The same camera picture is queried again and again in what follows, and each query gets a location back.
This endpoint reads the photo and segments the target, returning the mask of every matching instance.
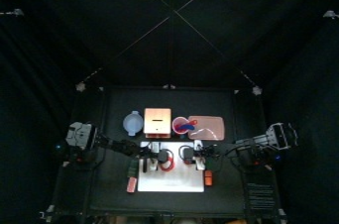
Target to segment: plastic container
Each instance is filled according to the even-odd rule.
[[[128,132],[128,136],[135,136],[143,129],[143,118],[138,111],[132,111],[123,119],[123,128]]]
[[[188,132],[188,139],[206,141],[223,141],[226,139],[226,125],[222,117],[191,116],[196,120],[195,130]]]
[[[184,118],[184,117],[176,117],[176,118],[174,119],[174,121],[172,121],[172,130],[174,130],[174,132],[175,132],[178,135],[184,135],[184,134],[188,132],[188,130],[178,130],[178,128],[179,128],[182,125],[187,124],[188,122],[190,122],[188,119]]]

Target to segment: white board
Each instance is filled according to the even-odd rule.
[[[194,147],[190,142],[160,142],[160,149],[168,149],[174,153],[175,167],[170,171],[158,170],[143,172],[143,160],[139,161],[138,191],[170,191],[170,192],[204,192],[203,171],[196,170],[196,165],[186,165],[179,157],[179,148],[183,145]]]

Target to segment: tray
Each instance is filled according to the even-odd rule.
[[[223,141],[226,138],[226,125],[222,117],[191,116],[188,120],[198,120],[195,130],[188,132],[188,139],[206,141]]]

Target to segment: black tent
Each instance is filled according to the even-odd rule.
[[[0,0],[0,222],[36,223],[52,201],[51,151],[80,95],[172,86],[262,89],[266,125],[291,122],[299,135],[276,170],[290,222],[335,223],[339,19],[328,10],[338,0]]]

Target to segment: white bowl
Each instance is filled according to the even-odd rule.
[[[128,132],[128,136],[135,136],[143,129],[143,118],[138,111],[132,111],[123,119],[123,128]]]

